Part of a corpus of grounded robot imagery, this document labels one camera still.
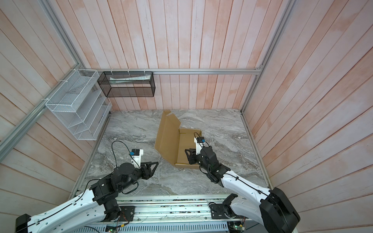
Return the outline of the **brown cardboard box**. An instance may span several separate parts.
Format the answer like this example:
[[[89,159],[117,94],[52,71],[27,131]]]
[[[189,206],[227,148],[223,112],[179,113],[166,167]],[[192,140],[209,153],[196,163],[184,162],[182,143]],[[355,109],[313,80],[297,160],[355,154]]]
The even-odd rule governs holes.
[[[197,170],[199,166],[189,164],[185,150],[196,148],[194,133],[201,135],[202,131],[180,126],[175,114],[170,110],[163,111],[154,148],[175,168]]]

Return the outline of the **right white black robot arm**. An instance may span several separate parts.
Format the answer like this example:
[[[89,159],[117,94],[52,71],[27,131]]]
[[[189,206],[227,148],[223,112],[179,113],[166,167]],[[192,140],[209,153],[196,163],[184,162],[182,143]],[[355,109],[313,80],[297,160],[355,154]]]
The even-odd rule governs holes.
[[[291,233],[301,218],[286,194],[279,188],[256,185],[237,175],[217,160],[212,147],[186,149],[188,162],[204,169],[215,184],[232,191],[222,204],[210,208],[221,218],[246,217],[265,227],[269,233]]]

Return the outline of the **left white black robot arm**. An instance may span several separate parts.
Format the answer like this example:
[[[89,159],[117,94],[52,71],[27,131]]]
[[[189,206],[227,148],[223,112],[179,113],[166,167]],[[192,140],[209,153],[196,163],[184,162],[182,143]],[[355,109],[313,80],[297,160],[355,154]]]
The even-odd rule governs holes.
[[[139,179],[154,175],[159,163],[145,162],[136,168],[123,163],[75,198],[41,214],[16,219],[17,233],[70,233],[86,225],[116,220],[121,208],[117,196]]]

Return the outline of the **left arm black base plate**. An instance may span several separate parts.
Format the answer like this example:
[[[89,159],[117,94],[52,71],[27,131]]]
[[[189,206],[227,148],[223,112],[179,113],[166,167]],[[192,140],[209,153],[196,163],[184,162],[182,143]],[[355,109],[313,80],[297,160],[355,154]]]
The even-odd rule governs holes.
[[[112,209],[105,211],[106,217],[104,221],[125,221],[131,222],[134,219],[135,206],[115,206]]]

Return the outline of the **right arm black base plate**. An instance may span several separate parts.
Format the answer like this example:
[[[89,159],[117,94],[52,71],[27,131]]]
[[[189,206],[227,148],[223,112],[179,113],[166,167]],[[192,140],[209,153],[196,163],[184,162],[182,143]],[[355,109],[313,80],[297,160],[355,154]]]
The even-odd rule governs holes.
[[[211,218],[212,219],[234,219],[240,218],[239,215],[236,215],[233,210],[226,204],[216,204],[214,202],[208,203],[210,208]]]

